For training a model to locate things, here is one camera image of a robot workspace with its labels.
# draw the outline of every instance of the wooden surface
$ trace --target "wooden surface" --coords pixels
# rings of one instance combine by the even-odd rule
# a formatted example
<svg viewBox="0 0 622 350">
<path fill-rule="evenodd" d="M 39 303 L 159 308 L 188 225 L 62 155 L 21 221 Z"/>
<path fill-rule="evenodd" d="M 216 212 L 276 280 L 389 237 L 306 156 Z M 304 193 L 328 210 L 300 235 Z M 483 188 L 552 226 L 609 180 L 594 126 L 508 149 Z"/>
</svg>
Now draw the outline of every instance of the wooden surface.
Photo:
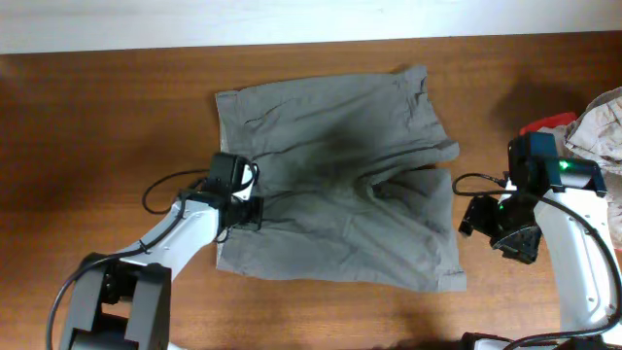
<svg viewBox="0 0 622 350">
<path fill-rule="evenodd" d="M 142 211 L 142 190 L 208 164 L 219 149 L 217 91 L 426 64 L 432 103 L 462 149 L 446 165 L 501 175 L 520 126 L 581 112 L 621 85 L 621 57 L 620 32 L 0 56 L 0 347 L 42 348 L 52 298 L 81 258 L 124 247 L 159 220 Z M 188 180 L 163 186 L 153 206 Z M 456 199 L 455 226 L 466 205 Z M 459 245 L 468 289 L 446 294 L 260 281 L 216 271 L 212 246 L 175 281 L 171 339 L 193 349 L 363 349 L 558 328 L 545 247 L 526 266 L 482 235 Z"/>
</svg>

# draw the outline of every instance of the white robotic arm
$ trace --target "white robotic arm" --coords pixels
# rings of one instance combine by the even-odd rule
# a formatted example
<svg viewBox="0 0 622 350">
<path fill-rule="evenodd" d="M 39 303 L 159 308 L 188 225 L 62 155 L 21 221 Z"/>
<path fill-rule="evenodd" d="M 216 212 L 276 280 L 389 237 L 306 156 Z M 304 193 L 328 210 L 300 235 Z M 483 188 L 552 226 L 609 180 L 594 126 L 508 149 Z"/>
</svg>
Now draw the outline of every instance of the white robotic arm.
<svg viewBox="0 0 622 350">
<path fill-rule="evenodd" d="M 607 227 L 599 166 L 593 161 L 558 158 L 552 135 L 543 133 L 513 140 L 508 155 L 506 181 L 482 174 L 457 179 L 477 176 L 506 183 L 504 191 L 492 192 L 460 192 L 454 184 L 456 194 L 474 196 L 460 231 L 466 235 L 474 229 L 481 231 L 504 257 L 522 263 L 536 260 L 543 236 L 560 296 L 562 332 L 533 335 L 511 344 L 484 337 L 474 341 L 473 348 L 514 349 L 558 339 L 571 339 L 560 345 L 564 349 L 622 345 L 620 269 Z M 502 196 L 496 200 L 489 194 Z"/>
<path fill-rule="evenodd" d="M 247 159 L 217 154 L 200 187 L 180 191 L 145 236 L 115 254 L 87 257 L 54 302 L 48 349 L 55 310 L 74 281 L 60 349 L 179 349 L 168 342 L 172 281 L 202 247 L 228 237 L 231 228 L 260 228 L 262 200 L 251 196 L 258 176 Z M 102 303 L 120 300 L 131 302 L 129 318 L 102 311 Z"/>
</svg>

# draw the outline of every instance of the crumpled cloth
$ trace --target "crumpled cloth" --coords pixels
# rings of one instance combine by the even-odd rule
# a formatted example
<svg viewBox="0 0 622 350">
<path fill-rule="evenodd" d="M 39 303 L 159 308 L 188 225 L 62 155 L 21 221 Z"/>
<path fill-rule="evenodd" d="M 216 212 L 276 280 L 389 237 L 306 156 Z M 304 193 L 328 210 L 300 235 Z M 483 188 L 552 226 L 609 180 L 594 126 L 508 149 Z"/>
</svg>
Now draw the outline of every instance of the crumpled cloth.
<svg viewBox="0 0 622 350">
<path fill-rule="evenodd" d="M 597 97 L 576 122 L 541 131 L 553 133 L 558 146 L 564 145 L 561 156 L 590 159 L 599 165 L 607 189 L 611 240 L 615 248 L 622 249 L 622 87 Z"/>
</svg>

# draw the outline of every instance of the white wall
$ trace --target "white wall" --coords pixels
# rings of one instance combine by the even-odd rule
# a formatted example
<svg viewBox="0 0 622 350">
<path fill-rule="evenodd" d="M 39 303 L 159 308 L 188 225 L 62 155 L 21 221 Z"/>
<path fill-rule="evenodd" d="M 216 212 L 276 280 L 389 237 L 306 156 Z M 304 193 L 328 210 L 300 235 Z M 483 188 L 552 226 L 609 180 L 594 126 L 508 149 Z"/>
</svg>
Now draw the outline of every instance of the white wall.
<svg viewBox="0 0 622 350">
<path fill-rule="evenodd" d="M 622 0 L 0 0 L 0 53 L 622 29 Z"/>
</svg>

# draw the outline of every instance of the black cable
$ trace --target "black cable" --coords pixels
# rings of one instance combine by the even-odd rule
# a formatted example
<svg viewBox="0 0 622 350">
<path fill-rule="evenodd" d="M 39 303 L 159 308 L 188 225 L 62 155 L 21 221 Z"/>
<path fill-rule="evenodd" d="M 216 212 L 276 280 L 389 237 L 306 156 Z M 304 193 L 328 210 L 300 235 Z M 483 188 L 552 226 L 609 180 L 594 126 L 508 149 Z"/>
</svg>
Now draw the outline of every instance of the black cable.
<svg viewBox="0 0 622 350">
<path fill-rule="evenodd" d="M 175 228 L 177 224 L 179 224 L 182 218 L 184 218 L 184 211 L 186 210 L 186 199 L 185 198 L 180 198 L 180 199 L 181 199 L 181 205 L 180 205 L 179 212 L 175 216 L 175 220 L 173 220 L 171 225 L 169 225 L 161 234 L 159 234 L 156 238 L 154 238 L 154 240 L 152 240 L 151 242 L 147 244 L 142 244 L 141 247 L 138 249 L 134 249 L 128 252 L 111 254 L 97 261 L 88 262 L 85 265 L 78 268 L 74 273 L 72 273 L 69 276 L 69 278 L 67 278 L 65 283 L 63 283 L 62 287 L 60 287 L 60 290 L 58 291 L 58 294 L 56 295 L 56 298 L 54 299 L 54 302 L 52 304 L 52 309 L 50 310 L 50 314 L 48 315 L 48 322 L 46 325 L 46 348 L 48 350 L 52 350 L 52 328 L 54 325 L 54 318 L 56 316 L 56 311 L 58 310 L 58 306 L 60 305 L 60 302 L 62 301 L 62 298 L 65 295 L 65 292 L 67 292 L 71 284 L 76 282 L 83 274 L 85 274 L 85 272 L 89 271 L 92 268 L 96 268 L 104 263 L 109 263 L 112 261 L 116 261 L 118 259 L 129 258 L 129 257 L 133 257 L 136 255 L 145 253 L 147 250 L 154 247 L 168 233 L 170 233 L 170 231 L 172 231 L 173 228 Z"/>
<path fill-rule="evenodd" d="M 219 237 L 223 235 L 223 232 L 226 233 L 225 238 L 219 239 Z M 227 240 L 229 239 L 229 235 L 231 234 L 231 227 L 225 228 L 223 230 L 223 232 L 221 232 L 219 235 L 216 236 L 216 238 L 214 238 L 214 242 L 216 244 L 223 244 L 223 243 L 227 242 Z"/>
<path fill-rule="evenodd" d="M 176 172 L 176 173 L 172 173 L 170 175 L 166 175 L 163 178 L 155 181 L 151 186 L 147 187 L 147 189 L 143 193 L 143 198 L 141 200 L 141 203 L 143 204 L 143 208 L 145 208 L 145 210 L 147 210 L 147 212 L 149 212 L 150 214 L 164 215 L 164 214 L 168 213 L 171 210 L 170 207 L 165 209 L 165 210 L 154 210 L 154 209 L 150 208 L 149 205 L 147 204 L 147 195 L 149 195 L 149 193 L 157 185 L 163 183 L 164 181 L 172 179 L 174 177 L 181 176 L 181 175 L 188 175 L 188 174 L 204 173 L 204 172 L 209 172 L 209 171 L 210 171 L 210 169 L 193 169 L 193 170 L 179 171 L 179 172 Z M 196 180 L 195 182 L 192 182 L 192 183 L 195 184 L 195 185 L 194 186 L 190 185 L 190 186 L 192 188 L 195 188 L 200 183 L 200 180 Z"/>
<path fill-rule="evenodd" d="M 249 180 L 246 183 L 240 185 L 240 190 L 239 191 L 244 191 L 244 190 L 248 189 L 248 187 L 251 186 L 251 185 L 254 185 L 255 182 L 257 181 L 257 179 L 259 178 L 259 166 L 256 163 L 251 163 L 249 168 L 251 169 L 251 180 Z"/>
<path fill-rule="evenodd" d="M 463 196 L 479 196 L 479 195 L 494 195 L 494 194 L 517 194 L 517 195 L 522 195 L 524 197 L 527 197 L 529 199 L 532 199 L 534 201 L 541 201 L 543 203 L 546 203 L 550 206 L 553 206 L 563 212 L 565 212 L 566 214 L 570 215 L 571 217 L 573 217 L 575 220 L 577 220 L 580 224 L 583 225 L 583 227 L 585 229 L 587 229 L 587 235 L 591 236 L 592 238 L 594 238 L 594 241 L 597 243 L 597 245 L 599 246 L 599 248 L 601 249 L 601 252 L 603 253 L 603 256 L 605 257 L 605 260 L 609 266 L 609 270 L 611 272 L 611 277 L 613 278 L 613 285 L 615 287 L 615 293 L 616 293 L 616 299 L 617 299 L 617 307 L 615 309 L 615 312 L 613 312 L 613 314 L 609 317 L 608 322 L 606 323 L 606 325 L 600 326 L 600 327 L 596 327 L 594 329 L 591 330 L 584 330 L 584 331 L 571 331 L 571 332 L 549 332 L 549 333 L 543 333 L 543 334 L 537 334 L 537 335 L 531 335 L 531 336 L 526 336 L 523 338 L 520 338 L 518 340 L 514 340 L 511 343 L 507 344 L 503 350 L 513 350 L 516 349 L 519 346 L 525 346 L 528 344 L 533 344 L 536 342 L 544 342 L 544 341 L 551 341 L 551 340 L 558 340 L 558 339 L 567 339 L 567 338 L 571 338 L 571 337 L 578 337 L 578 336 L 595 336 L 595 335 L 599 335 L 602 334 L 604 332 L 607 332 L 609 330 L 611 330 L 612 328 L 614 328 L 615 326 L 617 326 L 618 323 L 620 323 L 620 320 L 622 320 L 622 281 L 620 280 L 620 274 L 618 273 L 617 270 L 617 265 L 615 262 L 615 257 L 611 254 L 611 252 L 609 251 L 609 249 L 606 246 L 605 241 L 603 240 L 603 238 L 599 235 L 599 232 L 593 228 L 588 222 L 587 220 L 585 220 L 582 216 L 576 214 L 575 212 L 573 212 L 572 210 L 570 210 L 567 206 L 556 202 L 555 200 L 549 199 L 549 198 L 545 198 L 545 197 L 540 197 L 528 192 L 521 192 L 521 191 L 509 191 L 509 190 L 503 190 L 503 191 L 484 191 L 484 192 L 461 192 L 458 191 L 457 187 L 458 187 L 458 183 L 463 180 L 464 178 L 467 177 L 480 177 L 480 178 L 484 178 L 487 180 L 491 180 L 489 178 L 492 178 L 488 175 L 485 176 L 480 176 L 483 174 L 476 174 L 476 173 L 469 173 L 469 174 L 464 174 L 460 177 L 458 177 L 454 183 L 452 184 L 452 190 L 454 191 L 454 193 L 456 195 L 463 195 Z"/>
</svg>

